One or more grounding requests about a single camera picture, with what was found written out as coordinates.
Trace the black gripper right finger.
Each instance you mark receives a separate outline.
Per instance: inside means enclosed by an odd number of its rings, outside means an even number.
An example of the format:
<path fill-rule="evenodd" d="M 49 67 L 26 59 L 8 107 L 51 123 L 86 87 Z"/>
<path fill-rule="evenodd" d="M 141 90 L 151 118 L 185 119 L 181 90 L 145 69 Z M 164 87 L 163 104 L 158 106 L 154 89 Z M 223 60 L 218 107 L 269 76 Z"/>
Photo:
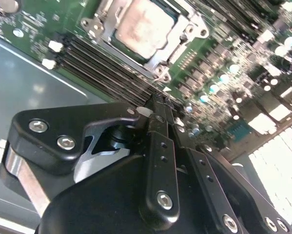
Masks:
<path fill-rule="evenodd" d="M 176 146 L 176 161 L 202 198 L 208 233 L 292 234 L 292 227 L 220 153 L 199 149 L 176 123 L 174 104 L 163 96 L 165 117 Z"/>

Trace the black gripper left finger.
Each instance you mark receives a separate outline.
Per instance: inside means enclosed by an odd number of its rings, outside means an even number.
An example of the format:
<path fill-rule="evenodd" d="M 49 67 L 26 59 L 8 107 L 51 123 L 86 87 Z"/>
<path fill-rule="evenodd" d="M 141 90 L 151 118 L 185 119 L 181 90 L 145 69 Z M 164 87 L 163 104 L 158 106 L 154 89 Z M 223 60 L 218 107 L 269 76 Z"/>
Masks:
<path fill-rule="evenodd" d="M 86 154 L 123 146 L 130 149 L 125 157 L 144 157 L 138 207 L 142 220 L 152 229 L 170 228 L 179 219 L 180 207 L 174 142 L 161 99 L 152 96 L 147 101 L 148 117 L 128 103 L 17 113 L 7 137 L 2 179 L 27 196 L 42 218 L 57 195 L 78 183 L 74 171 Z"/>

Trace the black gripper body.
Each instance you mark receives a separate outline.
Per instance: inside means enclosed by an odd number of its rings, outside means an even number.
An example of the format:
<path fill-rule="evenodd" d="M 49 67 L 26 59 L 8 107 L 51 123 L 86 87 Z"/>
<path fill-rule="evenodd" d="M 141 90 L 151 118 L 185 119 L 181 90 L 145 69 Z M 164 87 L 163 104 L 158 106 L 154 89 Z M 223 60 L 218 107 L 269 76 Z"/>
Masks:
<path fill-rule="evenodd" d="M 57 195 L 38 234 L 152 234 L 139 214 L 144 157 L 125 157 Z M 211 216 L 189 176 L 178 172 L 180 216 L 169 234 L 211 234 Z"/>

